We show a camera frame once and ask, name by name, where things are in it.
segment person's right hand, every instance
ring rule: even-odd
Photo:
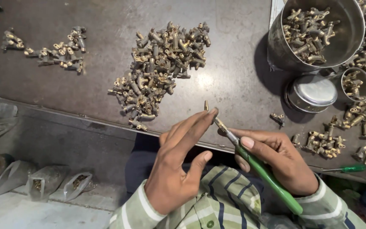
[[[271,167],[276,179],[293,195],[308,196],[318,190],[318,180],[300,153],[284,133],[230,129],[241,138],[242,146]],[[249,164],[235,155],[241,169],[249,172]]]

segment shirt sleeve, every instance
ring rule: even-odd
[[[303,198],[295,198],[302,206],[303,213],[298,216],[300,226],[327,229],[366,229],[366,224],[347,204],[336,195],[316,175],[319,187],[316,193]]]
[[[120,208],[115,210],[109,221],[109,229],[152,229],[165,218],[153,209],[146,197],[142,182],[131,198]]]

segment green screwdriver handle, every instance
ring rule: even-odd
[[[248,153],[248,151],[241,146],[241,143],[236,146],[236,151],[239,152],[242,158],[244,158],[248,164],[257,171],[259,176],[272,187],[272,189],[285,202],[286,206],[293,212],[293,214],[302,214],[302,206],[300,206],[293,196],[278,182],[278,180],[266,168],[260,159],[257,159],[257,157],[254,155]]]

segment screwdriver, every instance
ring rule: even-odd
[[[293,198],[293,196],[279,183],[273,174],[266,168],[265,164],[257,159],[252,154],[241,146],[240,139],[235,136],[217,117],[214,118],[214,123],[226,134],[226,137],[234,144],[236,151],[244,158],[250,166],[252,166],[259,176],[265,180],[276,194],[284,201],[285,205],[295,215],[301,215],[303,212],[302,206]]]
[[[349,165],[343,166],[339,169],[326,169],[321,170],[322,172],[333,172],[333,171],[341,171],[341,172],[362,172],[366,169],[366,165],[364,164],[357,164],[357,165]]]

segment metal workbench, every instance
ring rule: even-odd
[[[282,99],[284,85],[296,75],[271,72],[266,61],[266,40],[270,1],[260,0],[0,0],[0,45],[4,31],[14,27],[26,46],[39,49],[66,41],[73,26],[87,27],[87,53],[81,75],[58,65],[38,66],[23,51],[0,49],[0,100],[41,110],[89,119],[128,128],[128,117],[121,114],[117,98],[107,89],[117,77],[125,75],[132,61],[135,32],[151,27],[161,29],[171,20],[192,28],[207,21],[211,47],[205,48],[205,68],[189,71],[191,79],[177,79],[172,96],[160,104],[160,115],[145,122],[149,134],[159,135],[171,125],[203,109],[204,100],[220,109],[219,117],[228,127],[277,131],[270,113],[285,113],[290,137],[300,133],[304,144],[311,130],[324,131],[333,115],[342,116],[343,105],[335,105],[317,115],[289,109]],[[301,151],[306,162],[318,168],[337,168],[355,161],[350,154],[366,140],[359,140],[360,127],[335,130],[348,141],[335,159],[324,159]],[[232,151],[228,139],[217,134],[213,125],[199,145]],[[366,171],[353,174],[366,181]]]

